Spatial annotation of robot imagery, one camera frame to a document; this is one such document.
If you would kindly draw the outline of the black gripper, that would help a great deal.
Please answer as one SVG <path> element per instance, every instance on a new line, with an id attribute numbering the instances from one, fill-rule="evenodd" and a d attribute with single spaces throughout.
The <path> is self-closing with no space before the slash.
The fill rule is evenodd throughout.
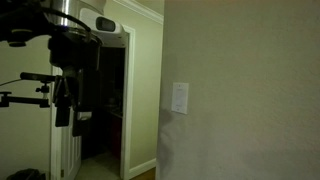
<path id="1" fill-rule="evenodd" d="M 55 35 L 49 39 L 50 63 L 62 70 L 56 80 L 54 103 L 56 127 L 69 125 L 70 107 L 73 108 L 74 137 L 89 133 L 92 113 L 99 104 L 99 50 L 100 42 L 86 40 L 72 33 Z"/>

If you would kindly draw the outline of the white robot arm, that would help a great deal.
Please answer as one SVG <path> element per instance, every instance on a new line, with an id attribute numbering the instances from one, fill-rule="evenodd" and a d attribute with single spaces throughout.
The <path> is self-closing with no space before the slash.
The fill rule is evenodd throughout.
<path id="1" fill-rule="evenodd" d="M 101 105 L 101 49 L 124 48 L 124 28 L 82 0 L 0 0 L 0 41 L 23 47 L 42 35 L 49 37 L 50 64 L 62 73 L 23 72 L 20 78 L 41 82 L 38 91 L 52 97 L 14 97 L 3 91 L 0 105 L 54 105 L 55 125 L 71 125 L 72 135 L 81 136 L 88 130 L 92 111 Z"/>

